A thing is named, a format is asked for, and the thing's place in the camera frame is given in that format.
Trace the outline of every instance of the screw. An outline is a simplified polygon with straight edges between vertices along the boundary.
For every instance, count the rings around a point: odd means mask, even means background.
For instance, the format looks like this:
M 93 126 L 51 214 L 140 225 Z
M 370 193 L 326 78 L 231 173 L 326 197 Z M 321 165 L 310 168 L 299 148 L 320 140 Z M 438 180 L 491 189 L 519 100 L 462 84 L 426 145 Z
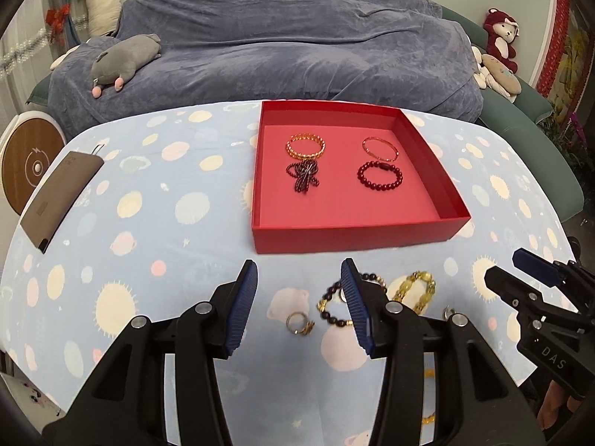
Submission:
M 130 324 L 135 329 L 142 329 L 145 325 L 147 325 L 147 317 L 143 317 L 142 315 L 138 315 L 137 317 L 130 320 Z
M 388 313 L 401 313 L 403 311 L 403 306 L 395 301 L 388 302 L 385 305 L 385 308 Z
M 452 316 L 452 323 L 454 323 L 457 327 L 464 327 L 469 323 L 469 319 L 462 313 L 455 313 Z
M 211 305 L 209 302 L 200 302 L 197 303 L 194 307 L 194 311 L 200 315 L 205 315 L 209 313 L 212 309 L 213 305 Z

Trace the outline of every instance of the red bow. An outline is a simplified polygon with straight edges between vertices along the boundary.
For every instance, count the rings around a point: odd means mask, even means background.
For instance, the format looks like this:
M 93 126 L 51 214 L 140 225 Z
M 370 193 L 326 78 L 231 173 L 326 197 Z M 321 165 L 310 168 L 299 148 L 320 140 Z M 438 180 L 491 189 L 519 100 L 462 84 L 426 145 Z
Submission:
M 58 11 L 48 10 L 45 15 L 45 22 L 52 27 L 52 33 L 50 39 L 54 39 L 57 35 L 60 35 L 64 31 L 64 21 L 70 13 L 70 4 L 67 3 L 62 6 Z

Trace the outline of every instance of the dark beaded bracelet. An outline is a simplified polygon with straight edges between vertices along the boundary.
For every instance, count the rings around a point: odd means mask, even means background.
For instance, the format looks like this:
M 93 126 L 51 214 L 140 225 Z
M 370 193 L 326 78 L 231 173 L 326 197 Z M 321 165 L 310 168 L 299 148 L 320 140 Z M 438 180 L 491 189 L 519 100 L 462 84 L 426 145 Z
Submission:
M 376 275 L 376 274 L 361 274 L 361 277 L 362 277 L 362 280 L 366 280 L 366 281 L 369 280 L 369 281 L 378 283 L 383 288 L 383 290 L 386 292 L 386 290 L 387 290 L 386 282 L 385 282 L 385 279 L 382 278 L 381 276 Z M 334 284 L 332 284 L 332 287 L 329 287 L 327 289 L 327 292 L 322 296 L 322 299 L 316 305 L 316 308 L 320 312 L 320 318 L 322 318 L 322 320 L 328 321 L 328 323 L 331 325 L 336 325 L 337 327 L 345 327 L 346 325 L 353 325 L 353 321 L 338 319 L 337 317 L 333 317 L 327 311 L 327 303 L 332 300 L 332 297 L 334 296 L 334 294 L 337 290 L 341 290 L 341 293 L 343 292 L 343 290 L 341 289 L 341 282 L 335 282 Z
M 388 184 L 373 183 L 372 181 L 368 180 L 366 176 L 364 176 L 364 173 L 368 168 L 380 168 L 384 171 L 391 171 L 395 173 L 397 179 L 394 182 L 390 182 Z M 403 173 L 401 173 L 401 170 L 399 168 L 395 167 L 392 164 L 381 163 L 378 161 L 368 161 L 366 164 L 362 165 L 358 169 L 358 179 L 365 187 L 370 188 L 371 190 L 388 191 L 393 190 L 401 185 L 401 183 L 403 182 Z

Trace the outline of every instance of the red box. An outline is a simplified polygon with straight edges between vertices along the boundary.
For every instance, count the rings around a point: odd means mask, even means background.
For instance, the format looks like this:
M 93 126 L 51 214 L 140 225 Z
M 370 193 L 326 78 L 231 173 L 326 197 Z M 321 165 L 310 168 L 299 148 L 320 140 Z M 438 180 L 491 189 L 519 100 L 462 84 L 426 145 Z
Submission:
M 297 193 L 286 168 L 296 162 L 285 149 L 290 136 L 310 132 L 326 144 L 318 159 L 320 186 Z M 403 183 L 376 191 L 362 185 L 358 169 L 374 161 L 362 148 L 369 136 L 399 150 L 392 164 Z M 392 156 L 378 141 L 368 147 Z M 293 149 L 317 152 L 311 141 Z M 393 173 L 370 168 L 366 177 L 380 184 Z M 264 101 L 254 173 L 252 233 L 257 253 L 313 253 L 367 250 L 444 241 L 470 219 L 448 174 L 424 138 L 400 109 L 316 100 Z

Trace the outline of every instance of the blue tablecloth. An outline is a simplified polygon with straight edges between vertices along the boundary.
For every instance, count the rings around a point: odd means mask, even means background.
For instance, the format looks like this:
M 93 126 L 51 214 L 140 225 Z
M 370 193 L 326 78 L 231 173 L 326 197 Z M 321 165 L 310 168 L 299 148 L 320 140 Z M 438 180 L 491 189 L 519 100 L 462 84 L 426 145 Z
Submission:
M 242 445 L 362 446 L 373 424 L 384 362 L 372 361 L 351 327 L 320 320 L 316 303 L 338 280 L 345 253 L 258 256 L 250 228 L 260 102 L 218 103 L 145 114 L 93 127 L 70 150 L 105 165 L 58 229 L 46 254 L 20 226 L 0 284 L 0 346 L 67 410 L 114 337 L 135 315 L 178 316 L 234 280 L 244 260 L 259 286 L 242 346 L 216 371 L 231 435 Z M 527 167 L 504 140 L 474 124 L 407 112 L 451 176 L 472 220 L 448 242 L 349 253 L 385 277 L 392 297 L 415 270 L 434 274 L 425 314 L 465 313 L 517 382 L 534 369 L 516 350 L 515 312 L 486 288 L 519 247 L 572 259 L 560 222 Z M 546 300 L 565 307 L 557 290 Z M 422 293 L 416 284 L 405 303 Z M 329 305 L 347 317 L 340 301 Z M 290 312 L 316 321 L 308 336 L 285 327 Z M 172 360 L 166 410 L 175 417 Z M 427 381 L 428 397 L 432 382 Z M 433 412 L 431 400 L 425 406 Z M 432 426 L 424 427 L 424 440 Z M 175 427 L 170 440 L 177 441 Z

